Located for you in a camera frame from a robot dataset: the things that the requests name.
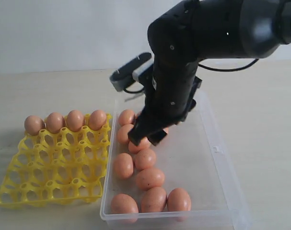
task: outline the wire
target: wire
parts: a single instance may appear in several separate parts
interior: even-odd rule
[[[130,93],[130,94],[138,94],[138,93],[142,93],[144,91],[144,87],[138,91],[129,91],[127,89],[123,89],[123,91],[126,93]]]
[[[201,64],[199,64],[198,66],[200,66],[203,69],[207,69],[207,70],[211,70],[211,71],[215,71],[215,72],[236,72],[236,71],[241,71],[241,70],[250,68],[252,65],[257,63],[258,61],[259,61],[259,59],[255,59],[250,64],[248,64],[246,66],[243,66],[243,67],[235,68],[235,69],[216,69],[216,68],[211,68],[211,67],[204,66],[204,65],[201,65]]]

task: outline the egg tray cell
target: egg tray cell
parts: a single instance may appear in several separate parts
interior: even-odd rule
[[[91,130],[89,114],[79,132],[64,127],[57,134],[42,129],[37,136],[25,134],[0,186],[0,206],[43,207],[47,203],[70,204],[81,199],[95,202],[103,194],[111,115],[104,126]]]

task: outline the white wall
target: white wall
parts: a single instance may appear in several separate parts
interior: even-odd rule
[[[119,67],[149,50],[149,23],[179,1],[0,0],[0,73]]]

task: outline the transparent plastic box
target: transparent plastic box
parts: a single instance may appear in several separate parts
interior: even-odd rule
[[[240,189],[233,165],[218,132],[215,118],[206,94],[201,90],[195,95],[196,108],[187,120],[169,128],[169,135],[151,148],[157,154],[155,167],[165,174],[163,188],[169,194],[174,188],[182,187],[191,197],[191,211],[112,214],[110,202],[113,196],[124,193],[132,196],[140,209],[143,192],[134,182],[135,175],[128,180],[117,179],[112,170],[114,158],[127,151],[116,141],[120,113],[127,108],[135,112],[142,110],[144,97],[124,102],[116,100],[113,116],[109,162],[105,178],[101,218],[114,230],[248,230],[250,216]],[[186,217],[178,222],[176,217]],[[131,224],[127,219],[138,220]]]

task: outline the table surface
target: table surface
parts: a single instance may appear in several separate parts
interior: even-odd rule
[[[112,70],[0,76],[0,184],[31,114],[112,112]],[[291,60],[261,61],[237,73],[199,70],[254,225],[291,230]],[[107,229],[100,201],[90,205],[7,210],[0,229]]]

